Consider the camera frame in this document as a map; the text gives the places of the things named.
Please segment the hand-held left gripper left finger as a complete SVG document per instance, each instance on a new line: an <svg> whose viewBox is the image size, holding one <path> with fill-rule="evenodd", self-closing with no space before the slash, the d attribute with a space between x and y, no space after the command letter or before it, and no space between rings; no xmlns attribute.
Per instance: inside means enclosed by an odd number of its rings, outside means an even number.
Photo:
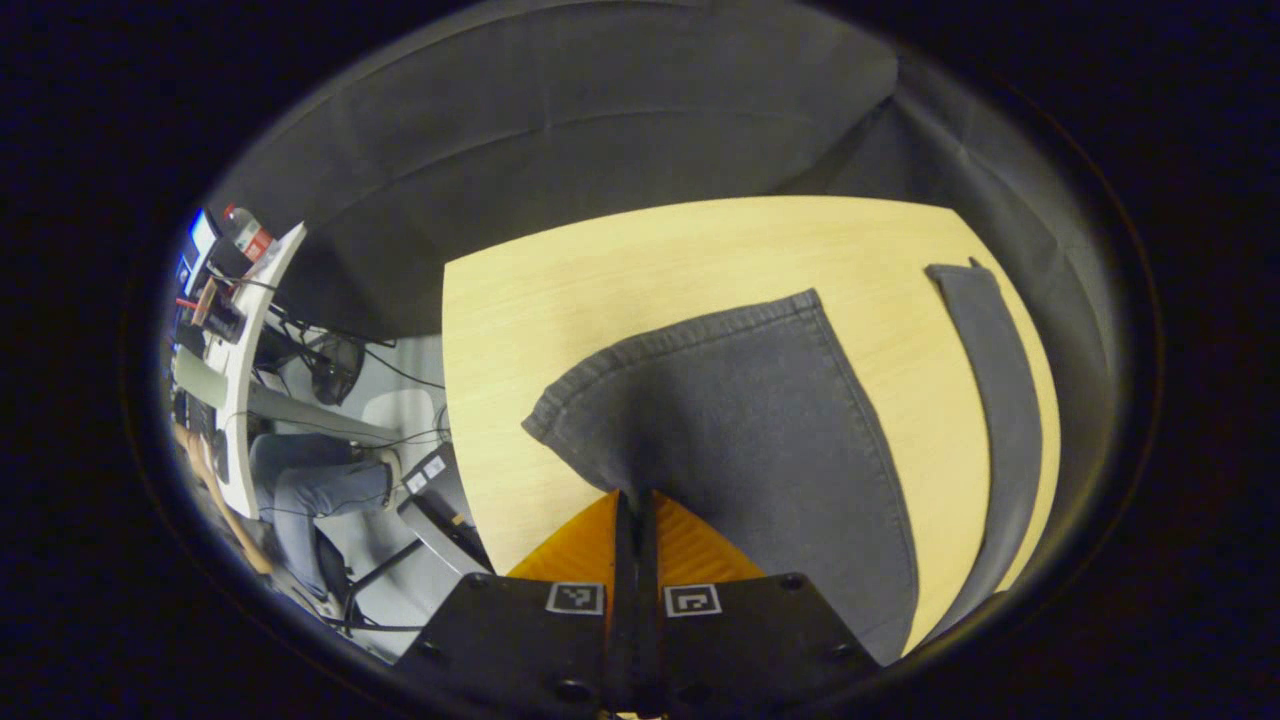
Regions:
<svg viewBox="0 0 1280 720"><path fill-rule="evenodd" d="M600 716L634 702L637 512L607 495L512 573L462 575L396 662L442 716Z"/></svg>

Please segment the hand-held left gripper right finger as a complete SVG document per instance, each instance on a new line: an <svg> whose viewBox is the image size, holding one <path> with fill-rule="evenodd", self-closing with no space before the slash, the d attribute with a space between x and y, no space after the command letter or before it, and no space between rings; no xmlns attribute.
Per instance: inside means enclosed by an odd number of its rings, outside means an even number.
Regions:
<svg viewBox="0 0 1280 720"><path fill-rule="evenodd" d="M787 716L881 671L800 571L768 575L659 492L637 511L637 702L662 716Z"/></svg>

